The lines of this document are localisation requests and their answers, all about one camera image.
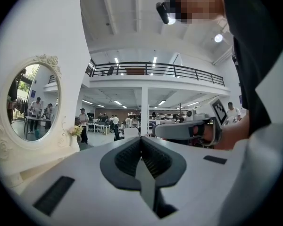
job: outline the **man in white shirt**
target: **man in white shirt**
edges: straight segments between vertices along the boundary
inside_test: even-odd
[[[86,144],[88,144],[87,129],[86,128],[87,128],[87,122],[89,121],[89,117],[85,113],[84,108],[81,109],[81,114],[79,115],[79,121],[80,121],[80,126],[83,127],[83,131],[81,133],[81,138],[82,138],[81,142],[85,142]]]
[[[41,98],[38,97],[36,101],[33,101],[30,105],[29,111],[32,113],[32,117],[41,116],[42,112],[42,104],[40,103]],[[38,121],[31,120],[30,122],[30,128],[29,128],[29,134],[33,134],[33,124],[34,124],[34,130],[37,130],[38,128]]]
[[[130,119],[129,116],[128,116],[128,118],[126,118],[125,122],[126,122],[126,128],[130,128],[131,119]]]
[[[236,123],[236,120],[239,121],[241,118],[241,114],[238,108],[233,107],[233,103],[229,102],[228,104],[228,111],[227,111],[227,115],[228,115],[228,124],[232,125],[234,123]]]
[[[118,133],[118,117],[115,115],[113,117],[113,124],[114,124],[114,134],[115,134],[115,140],[117,141],[119,139],[119,133]]]

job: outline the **table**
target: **table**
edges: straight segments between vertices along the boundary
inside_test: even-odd
[[[25,124],[24,124],[24,134],[25,134],[25,126],[27,123],[27,127],[26,127],[26,139],[27,139],[27,133],[28,133],[28,124],[29,124],[29,120],[31,121],[51,121],[50,119],[44,119],[44,118],[38,118],[37,117],[32,117],[32,116],[25,116]]]
[[[95,127],[99,126],[99,124],[96,123],[88,123],[88,126],[93,126],[93,133],[95,133]]]
[[[110,134],[110,125],[104,126],[105,128],[105,135]]]

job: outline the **person in dark clothing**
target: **person in dark clothing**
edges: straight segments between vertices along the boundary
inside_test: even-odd
[[[164,4],[170,16],[187,24],[195,19],[225,17],[234,36],[233,61],[241,85],[242,107],[247,112],[239,123],[223,129],[215,149],[232,149],[237,141],[249,138],[254,131],[271,123],[267,107],[263,104],[263,93],[260,95],[257,90],[262,87],[273,88],[271,82],[264,78],[276,66],[277,60],[283,58],[283,32],[279,29],[283,19],[278,14],[283,6],[276,9],[277,4],[271,4],[270,1],[166,0]],[[197,134],[198,127],[193,129]],[[212,127],[206,125],[203,138],[211,141],[212,136]]]
[[[108,119],[108,116],[106,114],[104,114],[102,117],[101,117],[101,122],[106,122],[106,120]]]
[[[89,121],[89,117],[85,113],[84,108],[81,109],[81,114],[79,115],[79,120],[80,120],[80,126],[83,127],[83,131],[81,133],[81,137],[82,137],[81,142],[85,142],[86,144],[88,144],[88,137],[87,137],[87,126],[88,126],[88,124],[87,123]]]

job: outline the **white wall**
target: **white wall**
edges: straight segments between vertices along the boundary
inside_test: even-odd
[[[43,54],[58,57],[63,86],[61,114],[67,116],[65,128],[70,128],[90,60],[80,0],[20,0],[12,8],[0,28],[0,94],[18,63]]]
[[[82,103],[82,108],[85,109],[86,113],[94,113],[95,112],[95,108],[92,105],[86,104],[86,103]]]
[[[84,97],[84,93],[80,91],[79,96],[77,97],[77,102],[76,102],[76,107],[75,107],[75,116],[79,116],[81,113],[80,109],[82,108],[83,97]]]
[[[210,62],[207,62],[207,61],[204,61],[204,60],[201,60],[196,57],[189,56],[189,55],[185,55],[185,54],[180,54],[179,56],[181,58],[183,66],[220,75],[219,70],[216,68],[216,66],[212,65]],[[176,64],[180,65],[179,64],[180,59],[177,59],[176,61],[177,61]]]
[[[50,69],[42,65],[39,66],[37,73],[33,79],[33,83],[29,90],[29,94],[28,94],[29,103],[32,103],[37,99],[37,97],[40,97],[41,102],[43,104],[43,108],[46,107],[49,103],[55,105],[58,95],[48,92],[44,93],[44,86],[48,84],[51,75],[53,75],[53,72],[50,71]],[[33,90],[36,93],[34,97],[31,97]]]
[[[234,107],[238,108],[241,112],[241,115],[245,115],[245,109],[241,107],[239,95],[241,95],[241,88],[239,86],[239,77],[236,70],[236,67],[232,61],[232,57],[225,60],[220,65],[217,65],[216,68],[219,70],[221,76],[223,76],[223,80],[225,82],[225,86],[230,89],[230,96],[221,98],[221,102],[227,108],[227,103],[232,102]]]

